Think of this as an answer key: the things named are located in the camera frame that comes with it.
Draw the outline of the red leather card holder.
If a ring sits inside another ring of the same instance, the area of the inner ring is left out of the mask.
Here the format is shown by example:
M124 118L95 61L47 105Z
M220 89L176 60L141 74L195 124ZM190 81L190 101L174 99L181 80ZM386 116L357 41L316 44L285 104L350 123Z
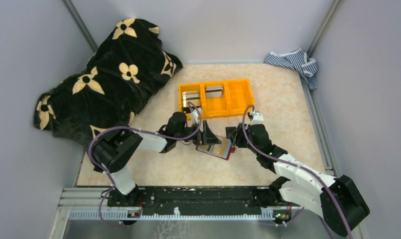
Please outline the red leather card holder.
M200 145L196 147L196 150L213 157L229 160L231 154L236 150L235 146L232 145L231 140L228 138L218 136L218 139L221 141L221 144Z

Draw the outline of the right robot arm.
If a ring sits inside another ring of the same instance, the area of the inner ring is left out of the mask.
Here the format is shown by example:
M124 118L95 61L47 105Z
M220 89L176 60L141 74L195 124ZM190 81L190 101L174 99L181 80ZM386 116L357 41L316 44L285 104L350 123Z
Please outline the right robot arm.
M370 209L354 181L335 177L296 160L269 138L260 112L249 112L249 123L226 127L226 136L237 148L248 148L259 164L278 175L269 185L268 198L275 205L297 204L321 217L329 228L347 237Z

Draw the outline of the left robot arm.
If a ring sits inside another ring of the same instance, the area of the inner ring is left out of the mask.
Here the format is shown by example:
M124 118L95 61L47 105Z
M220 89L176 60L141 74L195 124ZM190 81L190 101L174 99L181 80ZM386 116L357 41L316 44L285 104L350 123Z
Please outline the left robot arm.
M106 173L112 187L119 192L119 199L133 206L139 199L136 183L126 165L138 150L167 153L178 141L192 142L195 146L221 144L221 140L210 130L206 120L201 119L198 108L191 108L192 124L187 124L183 112L174 112L166 125L156 131L146 131L129 126L116 126L99 133L90 143L90 161Z

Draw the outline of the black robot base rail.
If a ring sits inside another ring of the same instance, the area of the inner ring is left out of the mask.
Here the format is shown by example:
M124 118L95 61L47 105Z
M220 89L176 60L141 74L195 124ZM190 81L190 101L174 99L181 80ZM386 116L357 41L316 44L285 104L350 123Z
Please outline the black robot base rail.
M116 189L107 197L109 207L136 207L137 215L165 216L178 209L182 216L259 216L290 220L291 203L277 199L268 186L137 186L128 195Z

